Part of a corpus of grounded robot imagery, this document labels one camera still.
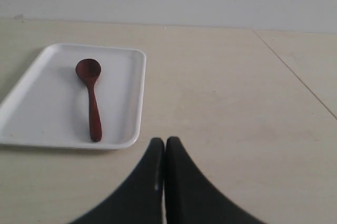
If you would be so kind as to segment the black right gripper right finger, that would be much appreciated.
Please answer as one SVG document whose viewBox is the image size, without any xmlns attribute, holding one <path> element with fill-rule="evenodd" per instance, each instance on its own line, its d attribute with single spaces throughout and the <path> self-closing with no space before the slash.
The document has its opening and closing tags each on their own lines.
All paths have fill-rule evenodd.
<svg viewBox="0 0 337 224">
<path fill-rule="evenodd" d="M 166 142 L 164 192 L 167 223 L 262 223 L 204 176 L 178 137 Z"/>
</svg>

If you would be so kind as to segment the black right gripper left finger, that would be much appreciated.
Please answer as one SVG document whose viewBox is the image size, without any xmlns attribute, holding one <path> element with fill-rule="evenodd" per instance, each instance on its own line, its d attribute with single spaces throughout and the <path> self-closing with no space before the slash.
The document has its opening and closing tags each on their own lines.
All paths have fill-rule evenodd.
<svg viewBox="0 0 337 224">
<path fill-rule="evenodd" d="M 162 223 L 164 142 L 153 138 L 125 181 L 72 223 Z"/>
</svg>

